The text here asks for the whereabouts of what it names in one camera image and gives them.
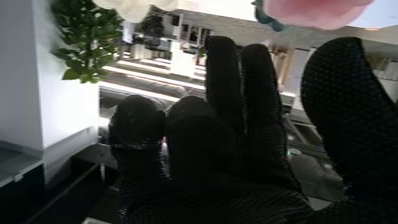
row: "black fabric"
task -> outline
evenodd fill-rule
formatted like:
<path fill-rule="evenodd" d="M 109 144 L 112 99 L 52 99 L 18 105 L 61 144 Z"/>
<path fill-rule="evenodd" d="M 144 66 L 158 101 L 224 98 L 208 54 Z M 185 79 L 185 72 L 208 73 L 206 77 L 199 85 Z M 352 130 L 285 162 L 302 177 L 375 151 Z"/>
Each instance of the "black fabric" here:
<path fill-rule="evenodd" d="M 121 192 L 128 192 L 121 195 L 128 202 L 123 222 L 398 223 L 398 116 L 365 60 L 361 41 L 331 41 L 315 52 L 304 72 L 304 108 L 347 184 L 347 199 L 317 212 L 286 161 L 269 50 L 251 45 L 238 56 L 226 37 L 212 37 L 206 48 L 208 102 L 187 97 L 174 104 L 167 119 L 155 119 L 166 129 L 171 177 L 162 174 L 160 146 L 144 150 L 126 145 L 112 147 L 125 181 Z M 151 130 L 153 126 L 137 127 Z M 162 136 L 150 136 L 158 142 Z"/>

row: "flower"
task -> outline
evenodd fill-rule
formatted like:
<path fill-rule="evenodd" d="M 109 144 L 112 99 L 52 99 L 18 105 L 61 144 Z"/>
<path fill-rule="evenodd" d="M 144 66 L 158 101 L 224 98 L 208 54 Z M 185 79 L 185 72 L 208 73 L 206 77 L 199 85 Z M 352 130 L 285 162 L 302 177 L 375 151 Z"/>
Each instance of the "flower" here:
<path fill-rule="evenodd" d="M 132 23 L 141 23 L 144 20 L 151 5 L 166 11 L 178 8 L 178 0 L 93 0 L 93 2 L 98 7 L 116 9 L 121 18 Z"/>
<path fill-rule="evenodd" d="M 343 27 L 359 17 L 373 0 L 263 0 L 263 11 L 283 24 L 325 30 Z"/>

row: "white flower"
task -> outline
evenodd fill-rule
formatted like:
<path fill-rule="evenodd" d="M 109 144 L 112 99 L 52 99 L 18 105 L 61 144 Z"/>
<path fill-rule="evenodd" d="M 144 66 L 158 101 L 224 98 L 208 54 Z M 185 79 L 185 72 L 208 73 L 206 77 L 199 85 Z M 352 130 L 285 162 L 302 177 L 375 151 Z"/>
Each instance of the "white flower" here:
<path fill-rule="evenodd" d="M 93 0 L 93 2 L 102 8 L 116 9 L 128 22 L 139 23 L 146 18 L 151 5 L 166 11 L 173 11 L 178 8 L 180 0 Z"/>

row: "green leaf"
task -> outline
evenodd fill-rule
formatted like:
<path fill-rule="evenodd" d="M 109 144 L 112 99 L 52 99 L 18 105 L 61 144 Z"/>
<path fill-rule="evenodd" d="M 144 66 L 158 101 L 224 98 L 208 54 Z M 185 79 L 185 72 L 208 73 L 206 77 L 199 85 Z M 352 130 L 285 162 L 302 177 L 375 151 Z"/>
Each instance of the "green leaf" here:
<path fill-rule="evenodd" d="M 78 60 L 70 59 L 70 60 L 66 61 L 66 65 L 68 65 L 68 67 L 75 70 L 75 72 L 77 72 L 78 74 L 84 73 L 84 65 L 82 65 L 82 62 L 80 62 Z"/>
<path fill-rule="evenodd" d="M 87 83 L 87 82 L 91 81 L 91 79 L 93 79 L 93 76 L 87 75 L 87 74 L 84 74 L 84 75 L 80 76 L 80 83 Z"/>
<path fill-rule="evenodd" d="M 91 83 L 96 84 L 100 81 L 102 81 L 102 78 L 100 77 L 93 77 Z"/>
<path fill-rule="evenodd" d="M 70 50 L 68 49 L 59 49 L 55 52 L 54 52 L 54 55 L 57 56 L 57 58 L 64 59 L 66 61 L 71 60 L 71 57 L 70 57 Z"/>
<path fill-rule="evenodd" d="M 66 70 L 62 80 L 75 80 L 80 78 L 80 74 L 73 71 L 73 69 Z"/>

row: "white wall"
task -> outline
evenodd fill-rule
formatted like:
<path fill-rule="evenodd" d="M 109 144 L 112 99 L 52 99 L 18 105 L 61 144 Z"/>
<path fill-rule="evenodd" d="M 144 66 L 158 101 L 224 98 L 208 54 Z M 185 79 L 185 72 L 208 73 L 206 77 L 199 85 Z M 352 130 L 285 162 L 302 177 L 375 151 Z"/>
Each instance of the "white wall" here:
<path fill-rule="evenodd" d="M 0 7 L 0 140 L 43 148 L 32 0 Z"/>
<path fill-rule="evenodd" d="M 98 117 L 98 85 L 64 81 L 64 61 L 55 58 L 52 51 L 62 46 L 48 0 L 34 2 L 36 53 L 39 68 L 39 97 L 43 148 L 52 146 L 87 127 L 96 125 Z"/>
<path fill-rule="evenodd" d="M 0 7 L 0 141 L 43 159 L 48 181 L 96 143 L 100 110 L 98 85 L 62 81 L 50 1 L 2 0 Z"/>

